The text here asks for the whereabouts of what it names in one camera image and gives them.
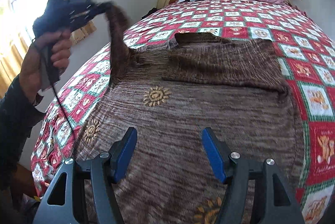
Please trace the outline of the person's left hand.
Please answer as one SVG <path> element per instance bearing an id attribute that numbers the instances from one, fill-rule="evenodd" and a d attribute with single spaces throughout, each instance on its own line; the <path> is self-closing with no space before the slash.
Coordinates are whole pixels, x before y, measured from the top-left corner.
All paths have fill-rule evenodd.
<path id="1" fill-rule="evenodd" d="M 50 61 L 54 67 L 65 71 L 69 65 L 71 46 L 70 31 L 67 29 L 46 32 L 31 44 L 19 74 L 20 86 L 30 103 L 41 90 L 41 65 Z"/>

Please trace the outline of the left forearm dark sleeve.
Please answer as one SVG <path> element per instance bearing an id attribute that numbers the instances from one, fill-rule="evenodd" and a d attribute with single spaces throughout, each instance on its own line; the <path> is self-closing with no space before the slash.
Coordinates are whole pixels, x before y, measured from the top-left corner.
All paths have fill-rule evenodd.
<path id="1" fill-rule="evenodd" d="M 10 186 L 12 174 L 17 169 L 17 163 L 32 128 L 45 116 L 45 113 L 35 108 L 43 99 L 38 94 L 40 89 L 39 73 L 20 73 L 1 99 L 2 192 Z"/>

